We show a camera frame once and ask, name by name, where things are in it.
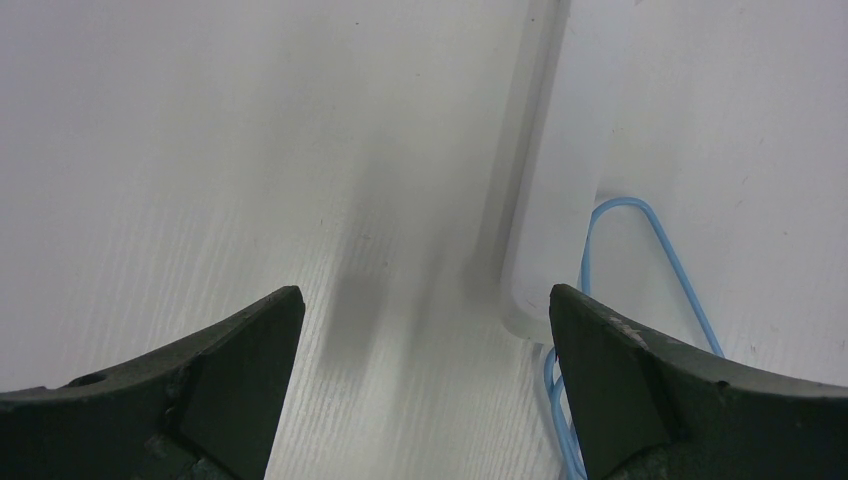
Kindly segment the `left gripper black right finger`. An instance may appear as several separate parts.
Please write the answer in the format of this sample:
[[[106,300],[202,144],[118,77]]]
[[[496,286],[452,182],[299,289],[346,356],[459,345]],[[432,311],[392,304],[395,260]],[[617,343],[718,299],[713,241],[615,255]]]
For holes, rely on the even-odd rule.
[[[568,285],[552,337],[592,479],[843,479],[847,391],[752,368]]]

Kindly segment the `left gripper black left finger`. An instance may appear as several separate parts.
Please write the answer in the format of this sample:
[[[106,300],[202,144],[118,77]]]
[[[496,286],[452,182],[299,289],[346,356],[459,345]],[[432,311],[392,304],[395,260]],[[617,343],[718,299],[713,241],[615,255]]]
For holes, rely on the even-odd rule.
[[[280,288],[59,388],[1,396],[5,479],[261,479],[305,318]]]

